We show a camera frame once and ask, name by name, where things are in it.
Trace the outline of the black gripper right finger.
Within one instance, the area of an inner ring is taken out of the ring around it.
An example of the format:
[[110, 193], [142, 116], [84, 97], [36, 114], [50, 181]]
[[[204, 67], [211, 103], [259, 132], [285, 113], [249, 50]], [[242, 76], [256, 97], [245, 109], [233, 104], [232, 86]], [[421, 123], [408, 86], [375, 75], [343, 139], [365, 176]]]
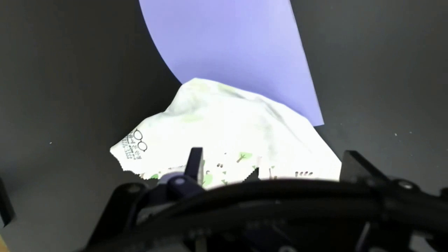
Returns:
[[347, 149], [343, 153], [340, 180], [341, 181], [366, 181], [366, 180], [386, 181], [387, 176], [382, 173], [373, 163], [371, 163], [358, 151]]

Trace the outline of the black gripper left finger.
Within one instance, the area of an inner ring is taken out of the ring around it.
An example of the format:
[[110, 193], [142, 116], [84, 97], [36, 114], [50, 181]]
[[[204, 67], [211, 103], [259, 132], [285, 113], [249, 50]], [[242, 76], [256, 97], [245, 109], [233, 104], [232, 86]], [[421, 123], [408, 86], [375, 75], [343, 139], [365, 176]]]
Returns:
[[203, 148], [193, 146], [189, 152], [183, 174], [189, 180], [198, 184], [201, 179], [201, 167], [203, 167]]

